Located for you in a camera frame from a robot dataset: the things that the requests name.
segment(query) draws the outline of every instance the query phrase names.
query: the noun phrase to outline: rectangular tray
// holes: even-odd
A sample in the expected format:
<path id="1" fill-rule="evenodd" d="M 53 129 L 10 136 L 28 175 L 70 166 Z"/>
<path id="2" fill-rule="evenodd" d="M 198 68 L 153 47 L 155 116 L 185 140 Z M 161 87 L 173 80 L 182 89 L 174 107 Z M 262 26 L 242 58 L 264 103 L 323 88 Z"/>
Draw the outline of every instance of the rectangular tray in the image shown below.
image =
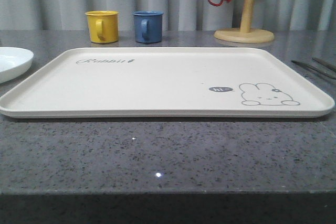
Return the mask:
<path id="1" fill-rule="evenodd" d="M 318 117 L 334 100 L 254 48 L 78 48 L 0 98 L 15 118 Z"/>

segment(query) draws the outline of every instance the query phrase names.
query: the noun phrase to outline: chopsticks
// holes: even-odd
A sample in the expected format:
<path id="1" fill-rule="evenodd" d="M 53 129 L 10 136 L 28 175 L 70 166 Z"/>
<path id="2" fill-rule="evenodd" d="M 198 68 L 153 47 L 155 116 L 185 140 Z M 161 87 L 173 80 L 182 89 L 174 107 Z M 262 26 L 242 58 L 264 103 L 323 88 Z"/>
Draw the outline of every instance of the chopsticks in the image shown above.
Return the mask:
<path id="1" fill-rule="evenodd" d="M 326 62 L 324 60 L 321 60 L 319 58 L 313 57 L 312 59 L 314 61 L 318 62 L 319 64 L 321 64 L 321 65 L 329 68 L 330 70 L 332 70 L 333 72 L 336 73 L 336 66 L 335 65 L 330 64 L 330 63 L 328 63 L 328 62 Z M 311 64 L 308 64 L 308 63 L 305 63 L 305 62 L 301 62 L 301 61 L 297 61 L 297 60 L 292 60 L 292 62 L 295 63 L 295 64 L 297 64 L 297 65 L 299 65 L 299 66 L 301 66 L 301 67 L 310 68 L 310 69 L 316 71 L 317 73 L 320 73 L 320 74 L 322 74 L 324 76 L 327 76 L 327 77 L 329 77 L 329 78 L 331 78 L 333 80 L 336 80 L 336 75 L 331 75 L 331 74 L 329 74 L 328 72 L 326 72 L 326 71 L 324 71 L 322 69 L 319 69 L 319 68 L 316 68 L 316 67 L 312 66 Z"/>

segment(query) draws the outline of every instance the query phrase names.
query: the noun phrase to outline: mug tree stand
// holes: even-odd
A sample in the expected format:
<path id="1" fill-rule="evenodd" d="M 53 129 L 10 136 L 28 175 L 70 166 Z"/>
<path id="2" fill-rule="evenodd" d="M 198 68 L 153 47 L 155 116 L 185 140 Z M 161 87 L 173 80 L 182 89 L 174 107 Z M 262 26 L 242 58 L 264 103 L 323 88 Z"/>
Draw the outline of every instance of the mug tree stand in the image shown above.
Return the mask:
<path id="1" fill-rule="evenodd" d="M 220 40 L 239 43 L 264 43 L 274 40 L 274 34 L 262 29 L 252 29 L 254 0 L 244 0 L 240 28 L 224 28 L 215 31 L 214 37 Z"/>

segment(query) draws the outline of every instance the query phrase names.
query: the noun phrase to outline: tray rim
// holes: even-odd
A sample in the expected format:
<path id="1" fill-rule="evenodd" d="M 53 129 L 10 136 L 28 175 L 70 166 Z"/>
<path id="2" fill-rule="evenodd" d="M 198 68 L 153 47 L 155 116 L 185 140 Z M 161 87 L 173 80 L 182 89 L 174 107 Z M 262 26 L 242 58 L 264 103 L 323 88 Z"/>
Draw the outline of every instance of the tray rim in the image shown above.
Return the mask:
<path id="1" fill-rule="evenodd" d="M 70 57 L 73 53 L 80 51 L 89 51 L 95 52 L 99 51 L 99 53 L 109 53 L 110 50 L 114 51 L 131 51 L 130 53 L 141 54 L 144 51 L 152 52 L 160 52 L 160 51 L 168 51 L 171 53 L 180 52 L 181 50 L 184 52 L 192 52 L 192 50 L 204 50 L 209 52 L 209 50 L 214 53 L 220 51 L 248 51 L 249 53 L 262 52 L 262 54 L 266 54 L 272 57 L 272 62 L 277 65 L 281 65 L 285 68 L 286 71 L 291 73 L 291 75 L 295 75 L 296 78 L 299 78 L 300 81 L 303 81 L 306 85 L 317 89 L 321 94 L 325 96 L 326 99 L 329 100 L 330 105 L 323 110 L 300 110 L 301 115 L 287 115 L 291 110 L 281 110 L 281 111 L 270 111 L 270 110 L 248 110 L 248 115 L 244 114 L 247 110 L 242 109 L 223 109 L 223 110 L 211 110 L 211 109 L 116 109 L 116 110 L 19 110 L 19 109 L 8 109 L 2 105 L 3 100 L 6 99 L 7 96 L 11 95 L 17 89 L 20 89 L 24 84 L 28 81 L 31 81 L 33 78 L 38 76 L 39 74 L 44 74 L 47 68 L 53 66 L 53 64 L 59 60 L 61 60 L 64 55 Z M 0 97 L 0 113 L 6 116 L 10 116 L 13 118 L 115 118 L 115 117 L 222 117 L 222 118 L 316 118 L 323 115 L 326 115 L 332 111 L 335 106 L 335 101 L 332 97 L 330 97 L 327 93 L 321 90 L 319 87 L 308 81 L 302 75 L 294 71 L 292 68 L 287 66 L 281 60 L 273 56 L 270 52 L 259 49 L 259 48 L 249 48 L 249 47 L 83 47 L 83 48 L 74 48 L 69 49 L 61 53 L 59 56 L 55 57 L 53 60 L 42 66 L 40 69 L 31 74 L 28 78 L 23 80 L 21 83 L 7 91 Z M 87 112 L 100 112 L 100 113 L 92 113 L 91 115 L 84 115 L 82 113 Z"/>

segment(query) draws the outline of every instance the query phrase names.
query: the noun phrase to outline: countertop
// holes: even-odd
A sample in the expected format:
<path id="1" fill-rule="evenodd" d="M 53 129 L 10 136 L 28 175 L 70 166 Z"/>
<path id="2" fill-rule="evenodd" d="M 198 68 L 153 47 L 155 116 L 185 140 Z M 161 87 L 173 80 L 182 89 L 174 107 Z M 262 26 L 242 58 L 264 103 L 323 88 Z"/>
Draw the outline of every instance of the countertop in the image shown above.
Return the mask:
<path id="1" fill-rule="evenodd" d="M 267 44 L 217 40 L 213 31 L 166 31 L 140 44 L 131 31 L 93 44 L 87 31 L 0 31 L 0 45 L 31 50 L 32 67 L 81 47 L 256 47 L 336 99 L 336 81 L 291 60 L 336 60 L 336 33 L 275 33 Z M 13 119 L 0 115 L 2 195 L 330 193 L 336 190 L 336 113 L 314 119 Z"/>

